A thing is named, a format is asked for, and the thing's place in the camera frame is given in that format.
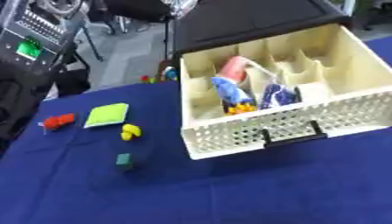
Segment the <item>black drawer handle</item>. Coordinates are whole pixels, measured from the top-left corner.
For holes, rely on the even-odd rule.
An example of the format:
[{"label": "black drawer handle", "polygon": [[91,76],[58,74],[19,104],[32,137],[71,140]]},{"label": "black drawer handle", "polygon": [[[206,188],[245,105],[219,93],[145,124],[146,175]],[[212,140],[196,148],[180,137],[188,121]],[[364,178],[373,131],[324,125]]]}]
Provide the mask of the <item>black drawer handle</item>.
[{"label": "black drawer handle", "polygon": [[323,139],[323,138],[328,138],[328,135],[322,131],[320,128],[319,124],[316,121],[310,121],[310,125],[313,128],[315,134],[310,135],[310,136],[301,136],[301,137],[295,137],[291,139],[284,139],[281,141],[276,141],[273,142],[271,140],[270,132],[267,129],[262,129],[262,136],[264,137],[265,141],[265,148],[273,147],[273,146],[279,146],[279,145],[284,145],[284,144],[294,144],[294,143],[300,143],[304,141],[311,141],[311,140],[318,140],[318,139]]}]

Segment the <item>yellow toy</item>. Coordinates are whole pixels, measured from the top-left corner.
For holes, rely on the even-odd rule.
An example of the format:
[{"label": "yellow toy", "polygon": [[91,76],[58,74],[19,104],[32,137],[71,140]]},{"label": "yellow toy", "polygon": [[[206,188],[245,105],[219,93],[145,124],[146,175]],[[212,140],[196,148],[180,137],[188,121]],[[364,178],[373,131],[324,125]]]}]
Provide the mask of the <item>yellow toy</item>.
[{"label": "yellow toy", "polygon": [[229,107],[227,109],[228,116],[239,115],[247,112],[257,111],[256,106],[250,105],[250,103],[240,104],[238,103],[235,107]]},{"label": "yellow toy", "polygon": [[142,130],[136,125],[127,123],[122,126],[121,138],[123,141],[130,141],[133,136],[140,137],[141,135]]}]

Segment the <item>green light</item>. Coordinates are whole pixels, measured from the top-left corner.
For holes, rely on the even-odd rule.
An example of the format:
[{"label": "green light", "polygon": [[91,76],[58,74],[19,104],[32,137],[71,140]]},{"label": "green light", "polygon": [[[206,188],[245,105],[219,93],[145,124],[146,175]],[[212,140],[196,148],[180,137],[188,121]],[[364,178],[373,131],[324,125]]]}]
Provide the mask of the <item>green light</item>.
[{"label": "green light", "polygon": [[17,54],[31,60],[36,60],[41,52],[41,44],[33,38],[26,38],[19,44],[19,47],[17,48]]}]

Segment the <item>floor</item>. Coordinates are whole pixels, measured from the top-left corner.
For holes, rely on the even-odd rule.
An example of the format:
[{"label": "floor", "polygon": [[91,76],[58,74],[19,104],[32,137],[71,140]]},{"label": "floor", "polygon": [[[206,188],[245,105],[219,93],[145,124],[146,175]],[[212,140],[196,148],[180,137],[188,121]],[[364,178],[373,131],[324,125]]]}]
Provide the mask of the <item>floor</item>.
[{"label": "floor", "polygon": [[[143,75],[153,76],[158,64],[164,59],[165,27],[154,24],[147,31],[137,32],[140,24],[131,24],[128,34],[109,36],[102,26],[89,28],[103,62],[95,59],[87,41],[83,40],[79,52],[91,65],[90,91],[139,83]],[[372,31],[354,28],[353,32],[362,40],[392,36],[392,24],[374,26]]]}]

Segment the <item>orange toy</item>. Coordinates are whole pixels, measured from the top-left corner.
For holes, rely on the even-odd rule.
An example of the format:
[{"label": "orange toy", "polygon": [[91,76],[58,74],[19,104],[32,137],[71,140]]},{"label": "orange toy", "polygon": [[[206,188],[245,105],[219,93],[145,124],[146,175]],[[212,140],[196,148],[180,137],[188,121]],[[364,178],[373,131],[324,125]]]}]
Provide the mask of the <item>orange toy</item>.
[{"label": "orange toy", "polygon": [[237,104],[235,107],[229,107],[227,109],[227,115],[234,116],[252,111],[257,111],[257,107],[250,105],[250,103]]},{"label": "orange toy", "polygon": [[75,115],[74,114],[66,114],[61,116],[51,116],[48,119],[44,120],[44,127],[47,130],[57,130],[69,123],[74,123]]}]

